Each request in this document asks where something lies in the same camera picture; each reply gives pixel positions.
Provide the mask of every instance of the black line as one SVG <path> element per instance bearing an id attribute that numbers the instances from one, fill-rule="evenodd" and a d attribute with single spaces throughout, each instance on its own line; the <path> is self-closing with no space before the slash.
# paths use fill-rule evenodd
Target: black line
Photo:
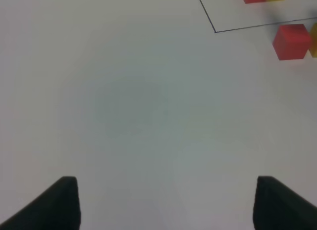
<path id="1" fill-rule="evenodd" d="M 200 3 L 202 4 L 202 7 L 203 7 L 203 9 L 204 9 L 204 11 L 205 11 L 205 13 L 206 13 L 208 19 L 209 19 L 210 24 L 212 25 L 212 28 L 213 28 L 213 30 L 214 30 L 214 33 L 217 33 L 216 29 L 214 28 L 214 25 L 212 24 L 211 19 L 209 18 L 209 15 L 208 15 L 208 13 L 207 13 L 207 11 L 206 11 L 206 9 L 205 9 L 205 6 L 204 6 L 202 0 L 199 0 L 199 1 L 200 1 Z"/>
<path id="2" fill-rule="evenodd" d="M 202 0 L 199 0 L 200 3 L 202 4 L 202 7 L 209 19 L 210 24 L 212 25 L 212 28 L 214 30 L 214 33 L 223 33 L 223 32 L 230 32 L 230 31 L 236 31 L 236 30 L 242 30 L 242 29 L 247 29 L 247 28 L 257 28 L 257 27 L 263 27 L 263 26 L 268 26 L 268 25 L 276 25 L 276 24 L 282 24 L 282 23 L 291 23 L 291 22 L 297 22 L 297 21 L 304 21 L 304 20 L 310 20 L 310 19 L 317 19 L 317 17 L 311 17 L 311 18 L 301 18 L 301 19 L 293 19 L 293 20 L 289 20 L 289 21 L 281 21 L 281 22 L 275 22 L 275 23 L 266 23 L 266 24 L 260 24 L 260 25 L 254 25 L 254 26 L 248 26 L 248 27 L 242 27 L 242 28 L 233 28 L 233 29 L 227 29 L 227 30 L 222 30 L 222 31 L 216 31 L 216 29 L 214 28 L 214 25 L 205 9 L 205 6 L 202 2 Z"/>

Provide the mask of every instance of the white surface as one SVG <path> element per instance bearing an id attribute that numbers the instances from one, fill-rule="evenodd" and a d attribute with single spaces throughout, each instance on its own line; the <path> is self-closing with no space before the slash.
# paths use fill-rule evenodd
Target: white surface
<path id="1" fill-rule="evenodd" d="M 202 0 L 216 31 L 317 17 L 317 0 Z"/>
<path id="2" fill-rule="evenodd" d="M 63 175 L 83 230 L 251 230 L 258 175 L 317 204 L 317 60 L 199 0 L 0 0 L 0 221 Z"/>

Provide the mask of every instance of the white table surface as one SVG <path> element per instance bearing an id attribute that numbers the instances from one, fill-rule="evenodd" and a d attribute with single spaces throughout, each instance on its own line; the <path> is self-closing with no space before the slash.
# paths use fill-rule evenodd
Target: white table surface
<path id="1" fill-rule="evenodd" d="M 317 59 L 279 61 L 276 27 L 214 34 L 199 0 L 0 0 L 0 24 L 0 221 L 63 175 L 82 230 L 251 230 L 259 175 L 317 204 Z"/>

